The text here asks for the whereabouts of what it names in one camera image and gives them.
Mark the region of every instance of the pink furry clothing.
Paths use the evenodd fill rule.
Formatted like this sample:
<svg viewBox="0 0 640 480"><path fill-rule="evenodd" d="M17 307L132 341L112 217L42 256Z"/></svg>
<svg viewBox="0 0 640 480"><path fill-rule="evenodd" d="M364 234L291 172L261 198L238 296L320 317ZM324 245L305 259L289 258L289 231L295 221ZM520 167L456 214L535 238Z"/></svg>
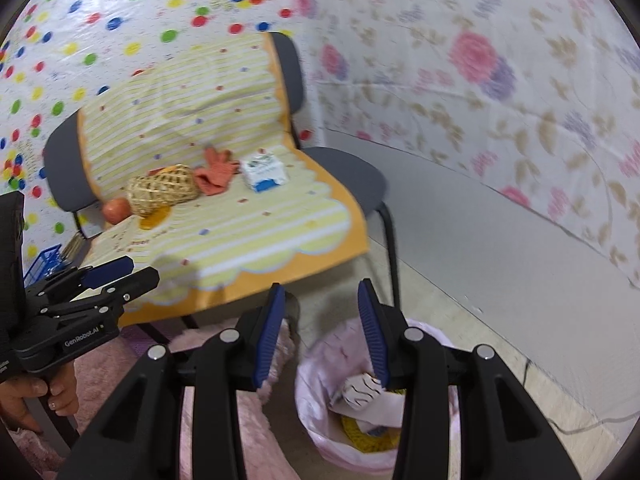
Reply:
<svg viewBox="0 0 640 480"><path fill-rule="evenodd" d="M209 337L225 328L235 326L236 320L220 325L185 330L170 344L173 352L196 348ZM274 384L284 364L292 357L294 344L289 337L287 323L283 322L278 335L269 377L256 393L238 393L238 418L242 438L242 450L248 480L300 480L285 459L275 436L270 431L269 421L262 413L262 404L271 395ZM126 341L118 337L81 358L76 359L78 398L80 409L76 415L79 431L84 431L103 402L136 362L136 356ZM182 410L180 430L180 478L191 478L191 415L193 412L193 389L187 388ZM45 480L53 480L62 459L32 431L12 432L14 441L31 465Z"/></svg>

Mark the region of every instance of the plastic bag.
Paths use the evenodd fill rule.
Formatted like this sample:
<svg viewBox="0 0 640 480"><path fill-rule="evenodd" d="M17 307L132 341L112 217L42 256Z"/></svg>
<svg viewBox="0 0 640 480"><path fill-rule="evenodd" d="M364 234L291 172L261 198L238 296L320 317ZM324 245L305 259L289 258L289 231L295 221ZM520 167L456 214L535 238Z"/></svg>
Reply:
<svg viewBox="0 0 640 480"><path fill-rule="evenodd" d="M445 346L451 341L438 329L407 320L434 336ZM355 374L372 372L369 349L360 318L350 319L318 340L298 365L296 407L302 425L322 457L334 465L366 474L389 474L396 465L397 450L361 453L355 449L340 425L339 416L328 409L329 399L344 381ZM449 389L450 435L460 430L458 397Z"/></svg>

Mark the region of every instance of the bamboo basket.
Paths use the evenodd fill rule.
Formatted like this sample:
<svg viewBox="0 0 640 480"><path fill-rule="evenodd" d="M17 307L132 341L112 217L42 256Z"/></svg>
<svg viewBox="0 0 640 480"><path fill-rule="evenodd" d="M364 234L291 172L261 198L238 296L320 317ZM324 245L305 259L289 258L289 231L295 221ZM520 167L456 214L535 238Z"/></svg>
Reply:
<svg viewBox="0 0 640 480"><path fill-rule="evenodd" d="M193 200L198 194L193 171L183 164L163 168L151 176L134 177L127 183L131 211L142 217L164 205Z"/></svg>

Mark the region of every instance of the gray chair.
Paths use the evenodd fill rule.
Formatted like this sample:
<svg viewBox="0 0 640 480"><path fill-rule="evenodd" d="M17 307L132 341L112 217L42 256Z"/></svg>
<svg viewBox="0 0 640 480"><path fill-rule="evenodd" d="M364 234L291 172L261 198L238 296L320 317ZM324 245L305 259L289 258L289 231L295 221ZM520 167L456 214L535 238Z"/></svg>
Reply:
<svg viewBox="0 0 640 480"><path fill-rule="evenodd" d="M305 91L300 69L300 60L293 42L284 34L272 32L273 41L280 58L280 67L287 89L289 108L295 113L302 108ZM294 143L298 149L300 140L293 131ZM333 148L305 148L308 156L331 173L356 199L364 216L377 211L385 228L389 269L393 301L400 307L400 286L398 279L398 257L396 255L396 236L389 209L384 198L386 193L385 177L368 162L351 153ZM47 139L44 149L44 164L47 171L49 188L58 205L65 211L74 213L76 223L77 211L95 203L98 199L93 194L84 175L80 146L78 144L77 112L59 127ZM189 328L194 327L193 318L184 318ZM148 333L149 326L142 326Z"/></svg>

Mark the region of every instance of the black wire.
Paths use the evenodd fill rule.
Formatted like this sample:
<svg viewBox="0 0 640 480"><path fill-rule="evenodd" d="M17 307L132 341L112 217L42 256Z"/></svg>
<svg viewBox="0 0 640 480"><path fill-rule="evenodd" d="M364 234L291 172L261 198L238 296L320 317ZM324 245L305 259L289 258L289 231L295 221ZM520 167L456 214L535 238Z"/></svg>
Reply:
<svg viewBox="0 0 640 480"><path fill-rule="evenodd" d="M527 376L529 375L529 369L531 368L532 364L533 362L531 361L531 359L527 359L527 363L524 365L524 377L522 378L522 386L525 386L525 384L527 383ZM575 430L565 430L561 428L560 426L558 426L558 423L554 421L552 418L547 418L547 421L549 424L555 427L559 433L562 433L563 435L571 436L579 433L584 433L585 431L594 430L595 428L599 428L604 424L610 424L610 423L619 424L620 422L627 422L629 420L633 420L638 416L640 416L640 412L635 412L627 416L621 416L620 418L603 418L602 420L599 420L594 424L585 426L584 428L576 428Z"/></svg>

